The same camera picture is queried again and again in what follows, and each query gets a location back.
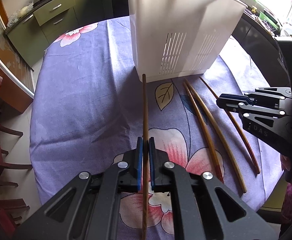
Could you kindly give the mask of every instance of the drawer handle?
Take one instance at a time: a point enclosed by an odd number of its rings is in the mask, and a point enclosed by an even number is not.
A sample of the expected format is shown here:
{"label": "drawer handle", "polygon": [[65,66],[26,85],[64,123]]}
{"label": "drawer handle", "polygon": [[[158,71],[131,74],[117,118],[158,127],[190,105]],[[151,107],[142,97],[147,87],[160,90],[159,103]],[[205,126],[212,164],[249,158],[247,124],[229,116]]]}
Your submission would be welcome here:
{"label": "drawer handle", "polygon": [[60,5],[57,5],[56,7],[54,7],[53,9],[51,9],[50,12],[52,12],[53,10],[56,10],[56,9],[59,8],[60,6],[61,6],[61,4],[60,4]]}
{"label": "drawer handle", "polygon": [[23,21],[23,23],[25,23],[26,21],[28,21],[31,17],[33,17],[33,14],[32,14],[31,16],[29,16],[27,19],[25,19],[25,20]]}
{"label": "drawer handle", "polygon": [[60,23],[63,19],[64,19],[64,18],[61,18],[60,20],[56,21],[56,22],[54,23],[54,25],[57,24],[57,23]]}

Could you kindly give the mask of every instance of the wooden chopstick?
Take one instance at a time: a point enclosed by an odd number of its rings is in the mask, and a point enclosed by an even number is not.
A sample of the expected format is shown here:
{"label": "wooden chopstick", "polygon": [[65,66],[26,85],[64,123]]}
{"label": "wooden chopstick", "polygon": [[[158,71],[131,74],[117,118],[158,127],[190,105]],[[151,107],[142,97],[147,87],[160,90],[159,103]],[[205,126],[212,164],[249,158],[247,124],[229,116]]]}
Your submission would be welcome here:
{"label": "wooden chopstick", "polygon": [[219,165],[219,162],[218,162],[218,158],[217,158],[217,155],[216,155],[216,151],[215,151],[215,146],[214,146],[214,143],[213,143],[213,140],[208,132],[208,129],[207,129],[207,126],[204,122],[204,119],[195,103],[195,100],[193,98],[193,96],[191,95],[186,83],[184,82],[184,87],[186,89],[186,92],[188,94],[188,97],[191,101],[191,103],[193,104],[193,107],[194,107],[194,110],[196,112],[196,115],[198,117],[198,121],[200,123],[200,126],[202,127],[202,130],[203,130],[203,133],[204,133],[204,137],[206,139],[206,142],[207,142],[207,145],[208,145],[208,149],[209,149],[209,153],[211,155],[211,158],[212,158],[212,161],[213,161],[213,165],[214,165],[214,169],[215,169],[215,173],[216,173],[216,176],[217,178],[222,182],[224,183],[224,180],[223,180],[223,176],[222,176],[222,171],[221,171],[221,167]]}
{"label": "wooden chopstick", "polygon": [[[217,99],[218,96],[216,95],[216,93],[212,90],[212,88],[202,79],[202,77],[199,77],[202,82],[205,84],[205,86],[207,86],[207,88],[212,92],[213,96]],[[254,168],[255,168],[255,172],[256,174],[260,174],[261,173],[261,170],[259,168],[259,164],[257,163],[257,160],[255,158],[255,155],[254,155],[254,152],[245,136],[245,134],[243,133],[242,129],[240,128],[240,126],[238,125],[238,123],[236,122],[235,118],[232,116],[232,114],[229,112],[229,111],[226,111],[225,110],[225,113],[227,114],[227,116],[229,117],[229,119],[231,120],[231,122],[233,123],[233,125],[235,126],[238,134],[240,135],[240,137],[242,138],[245,146],[246,146],[246,149],[252,159],[252,162],[253,162],[253,165],[254,165]]]}
{"label": "wooden chopstick", "polygon": [[236,163],[236,160],[234,158],[234,155],[224,137],[224,135],[222,134],[222,131],[220,130],[220,128],[218,127],[218,124],[217,122],[215,121],[214,117],[212,116],[211,112],[208,110],[208,108],[206,107],[206,105],[204,104],[203,100],[200,98],[200,96],[198,95],[198,93],[196,92],[196,90],[192,87],[192,85],[187,81],[185,80],[186,84],[188,85],[188,87],[190,88],[191,92],[193,93],[194,97],[196,98],[196,100],[200,103],[201,107],[203,108],[203,110],[205,111],[208,119],[210,120],[211,124],[213,125],[217,135],[219,136],[220,140],[222,141],[222,144],[228,154],[228,157],[230,158],[230,161],[234,167],[234,170],[235,170],[235,173],[236,173],[236,176],[238,178],[238,181],[240,183],[240,186],[243,190],[243,193],[246,193],[247,192],[247,189],[246,189],[246,186],[245,186],[245,183],[244,183],[244,179],[243,179],[243,176],[240,172],[240,169]]}
{"label": "wooden chopstick", "polygon": [[142,240],[146,239],[148,220],[148,102],[146,92],[146,75],[143,81],[143,215],[142,215]]}

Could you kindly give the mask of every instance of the white container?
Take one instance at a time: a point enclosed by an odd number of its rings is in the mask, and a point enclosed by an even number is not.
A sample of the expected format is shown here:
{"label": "white container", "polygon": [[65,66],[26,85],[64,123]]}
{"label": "white container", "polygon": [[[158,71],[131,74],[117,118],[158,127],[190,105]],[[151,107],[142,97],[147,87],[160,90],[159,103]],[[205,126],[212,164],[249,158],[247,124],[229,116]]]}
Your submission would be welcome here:
{"label": "white container", "polygon": [[204,73],[246,4],[239,0],[128,0],[133,59],[147,82]]}

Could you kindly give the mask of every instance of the purple tablecloth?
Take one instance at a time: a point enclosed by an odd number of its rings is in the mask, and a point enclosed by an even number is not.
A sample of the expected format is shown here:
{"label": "purple tablecloth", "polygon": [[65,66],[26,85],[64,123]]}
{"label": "purple tablecloth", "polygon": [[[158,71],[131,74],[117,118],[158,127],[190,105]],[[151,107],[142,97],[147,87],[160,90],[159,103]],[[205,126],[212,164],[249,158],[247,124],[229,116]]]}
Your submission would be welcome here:
{"label": "purple tablecloth", "polygon": [[[268,84],[249,55],[232,37],[204,80],[219,95],[241,94]],[[279,154],[254,136],[246,137],[261,174],[255,176],[249,154],[225,112],[198,76],[187,79],[198,91],[224,133],[257,210],[282,174]],[[149,135],[157,148],[189,172],[211,170],[207,145],[182,86],[183,78],[147,84]],[[230,160],[211,124],[225,185],[242,194]],[[80,171],[104,171],[136,147],[142,136],[142,83],[132,59],[129,18],[92,24],[60,37],[47,50],[38,77],[30,126],[30,156],[42,203]],[[174,239],[169,194],[149,189],[147,239]],[[141,194],[123,194],[118,239],[139,239]]]}

